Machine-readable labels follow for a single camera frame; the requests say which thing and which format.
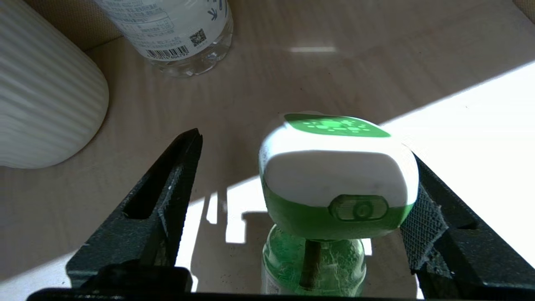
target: green top panel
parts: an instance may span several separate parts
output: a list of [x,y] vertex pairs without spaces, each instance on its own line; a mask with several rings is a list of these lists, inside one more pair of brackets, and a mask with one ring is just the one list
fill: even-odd
[[294,129],[312,134],[375,138],[390,137],[390,134],[380,128],[351,117],[286,114],[284,118]]

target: white ribbed vase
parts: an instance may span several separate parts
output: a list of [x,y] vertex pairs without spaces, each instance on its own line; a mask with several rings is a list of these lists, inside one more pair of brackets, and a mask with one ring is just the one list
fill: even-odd
[[80,49],[22,0],[0,1],[0,165],[40,168],[82,149],[108,85]]

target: wooden table surface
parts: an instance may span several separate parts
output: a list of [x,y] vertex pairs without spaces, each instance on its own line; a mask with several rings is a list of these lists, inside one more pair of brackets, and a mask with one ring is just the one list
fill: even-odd
[[[258,174],[258,147],[276,114],[383,123],[535,60],[535,26],[509,0],[230,4],[231,50],[201,76],[164,77],[123,38],[88,53],[110,89],[95,138],[53,167],[0,167],[2,280],[76,250],[185,130],[204,135],[192,201],[217,192],[224,218],[228,188]],[[191,263],[199,291],[259,291],[272,222],[265,212],[242,218],[246,241],[234,245],[224,220],[199,221]],[[372,249],[365,295],[415,297],[399,233],[373,239]]]

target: green liquid bottle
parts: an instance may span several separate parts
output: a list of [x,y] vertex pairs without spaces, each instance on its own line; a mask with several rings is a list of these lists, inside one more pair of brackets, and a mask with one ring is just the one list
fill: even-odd
[[263,294],[356,297],[365,275],[360,239],[307,240],[275,225],[262,252]]

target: bottle label sticker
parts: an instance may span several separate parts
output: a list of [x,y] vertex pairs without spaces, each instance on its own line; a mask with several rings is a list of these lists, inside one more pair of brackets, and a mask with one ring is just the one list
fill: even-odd
[[210,45],[230,16],[227,0],[95,0],[144,57],[178,61]]
[[261,292],[264,295],[295,295],[292,291],[285,289],[264,267],[262,263],[262,287]]

